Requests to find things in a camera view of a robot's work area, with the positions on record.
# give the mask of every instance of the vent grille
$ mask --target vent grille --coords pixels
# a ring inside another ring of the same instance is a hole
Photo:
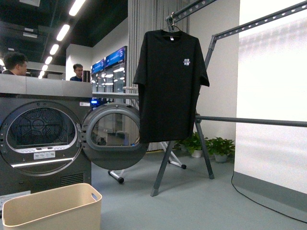
[[[61,177],[60,186],[63,187],[63,186],[71,185],[71,184],[77,184],[77,183],[84,183],[83,173]]]

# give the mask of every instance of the man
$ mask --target man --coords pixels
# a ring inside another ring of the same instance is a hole
[[[82,81],[83,66],[81,64],[74,64],[73,71],[76,73],[76,76],[71,78],[71,81]]]
[[[2,74],[25,76],[27,72],[28,58],[18,52],[10,52],[4,57],[6,70]]]

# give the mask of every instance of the potted plant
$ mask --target potted plant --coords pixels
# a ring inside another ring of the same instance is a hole
[[[175,141],[175,147],[179,147],[181,149],[181,151],[187,152],[188,149],[185,145],[185,141],[186,140],[176,140]]]
[[[201,140],[198,132],[193,132],[192,136],[183,141],[192,157],[201,157]]]
[[[209,155],[215,156],[215,161],[224,163],[227,161],[228,156],[234,156],[235,145],[233,140],[223,138],[213,138],[206,140],[206,147]]]

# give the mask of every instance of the floor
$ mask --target floor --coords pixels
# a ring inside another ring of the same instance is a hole
[[[124,184],[116,182],[107,170],[93,165],[92,186],[103,195],[101,229],[307,229],[307,224],[264,208],[239,194],[231,185],[233,163],[221,164],[212,160],[215,179],[210,180],[203,158],[192,158],[179,150],[175,154],[187,168],[184,170],[168,164],[159,195],[151,197],[163,154],[162,151],[147,153],[139,163],[126,169]],[[239,190],[268,205],[273,202]],[[297,212],[297,216],[307,221],[307,213],[282,204],[280,207],[286,213]]]

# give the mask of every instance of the beige basket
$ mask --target beige basket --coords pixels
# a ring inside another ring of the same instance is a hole
[[[13,198],[3,204],[3,229],[99,230],[101,199],[85,183]]]

